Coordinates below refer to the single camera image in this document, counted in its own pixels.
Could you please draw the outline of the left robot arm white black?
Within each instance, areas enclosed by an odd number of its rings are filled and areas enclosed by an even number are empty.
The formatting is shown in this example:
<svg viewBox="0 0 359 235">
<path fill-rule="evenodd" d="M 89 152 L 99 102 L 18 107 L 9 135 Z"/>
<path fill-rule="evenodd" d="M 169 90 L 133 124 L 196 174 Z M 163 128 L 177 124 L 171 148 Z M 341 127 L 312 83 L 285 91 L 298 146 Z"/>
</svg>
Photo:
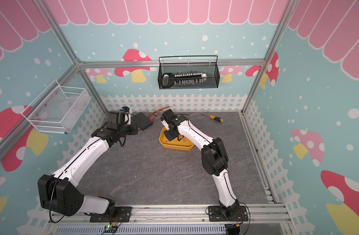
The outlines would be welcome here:
<svg viewBox="0 0 359 235">
<path fill-rule="evenodd" d="M 105 219 L 117 216 L 112 199 L 94 197 L 80 193 L 77 186 L 95 161 L 114 143 L 120 143 L 127 135 L 136 135 L 135 122 L 124 124 L 105 123 L 96 129 L 85 146 L 65 165 L 51 175 L 43 175 L 38 180 L 41 207 L 64 216 L 76 213 L 97 214 Z"/>
</svg>

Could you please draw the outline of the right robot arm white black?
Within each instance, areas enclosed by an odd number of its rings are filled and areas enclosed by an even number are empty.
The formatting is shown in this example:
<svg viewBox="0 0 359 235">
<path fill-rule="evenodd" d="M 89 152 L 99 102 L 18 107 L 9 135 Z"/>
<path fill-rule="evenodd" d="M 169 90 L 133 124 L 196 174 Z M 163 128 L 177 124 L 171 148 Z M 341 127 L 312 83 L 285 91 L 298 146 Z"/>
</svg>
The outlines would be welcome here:
<svg viewBox="0 0 359 235">
<path fill-rule="evenodd" d="M 240 203 L 229 180 L 228 155 L 223 141 L 206 135 L 185 114 L 177 115 L 171 109 L 162 114 L 161 123 L 166 128 L 164 134 L 169 141 L 186 137 L 200 150 L 202 166 L 212 176 L 219 194 L 221 214 L 226 220 L 234 218 Z"/>
</svg>

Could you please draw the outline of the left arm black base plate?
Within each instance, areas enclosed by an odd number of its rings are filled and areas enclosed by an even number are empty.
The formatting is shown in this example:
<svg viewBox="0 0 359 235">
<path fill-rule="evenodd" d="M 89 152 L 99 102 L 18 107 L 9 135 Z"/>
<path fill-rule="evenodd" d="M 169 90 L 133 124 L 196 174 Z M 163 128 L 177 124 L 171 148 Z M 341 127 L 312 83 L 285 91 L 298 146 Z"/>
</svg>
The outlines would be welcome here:
<svg viewBox="0 0 359 235">
<path fill-rule="evenodd" d="M 103 214 L 90 214 L 91 223 L 118 223 L 118 222 L 129 222 L 132 214 L 132 207 L 116 207 L 112 206 L 108 208 Z"/>
</svg>

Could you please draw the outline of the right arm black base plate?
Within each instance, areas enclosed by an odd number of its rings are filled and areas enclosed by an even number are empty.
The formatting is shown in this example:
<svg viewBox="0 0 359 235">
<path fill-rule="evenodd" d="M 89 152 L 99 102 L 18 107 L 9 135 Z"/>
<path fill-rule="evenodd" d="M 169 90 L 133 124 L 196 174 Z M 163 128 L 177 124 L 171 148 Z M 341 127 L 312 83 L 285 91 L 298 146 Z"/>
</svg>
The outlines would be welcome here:
<svg viewBox="0 0 359 235">
<path fill-rule="evenodd" d="M 223 215 L 221 206 L 208 206 L 205 212 L 210 222 L 232 221 L 242 223 L 249 221 L 249 213 L 245 206 L 240 206 L 238 211 L 229 218 Z"/>
</svg>

